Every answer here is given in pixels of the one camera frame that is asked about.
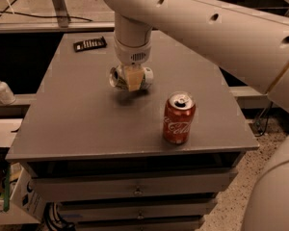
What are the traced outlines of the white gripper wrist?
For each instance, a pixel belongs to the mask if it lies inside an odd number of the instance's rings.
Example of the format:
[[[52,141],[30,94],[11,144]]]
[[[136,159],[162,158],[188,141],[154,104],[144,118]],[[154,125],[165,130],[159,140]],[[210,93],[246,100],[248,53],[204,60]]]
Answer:
[[[126,46],[115,38],[115,51],[118,60],[125,65],[123,72],[129,91],[135,91],[140,88],[145,75],[141,64],[148,60],[150,50],[151,40],[142,46]]]

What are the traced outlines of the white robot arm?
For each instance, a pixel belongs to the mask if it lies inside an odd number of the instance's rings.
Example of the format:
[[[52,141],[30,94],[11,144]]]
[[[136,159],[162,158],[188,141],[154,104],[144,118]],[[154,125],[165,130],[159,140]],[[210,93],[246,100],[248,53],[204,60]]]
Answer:
[[[149,56],[158,29],[240,79],[289,114],[289,17],[217,0],[104,0],[115,13],[122,64]],[[289,136],[250,195],[242,231],[289,231]]]

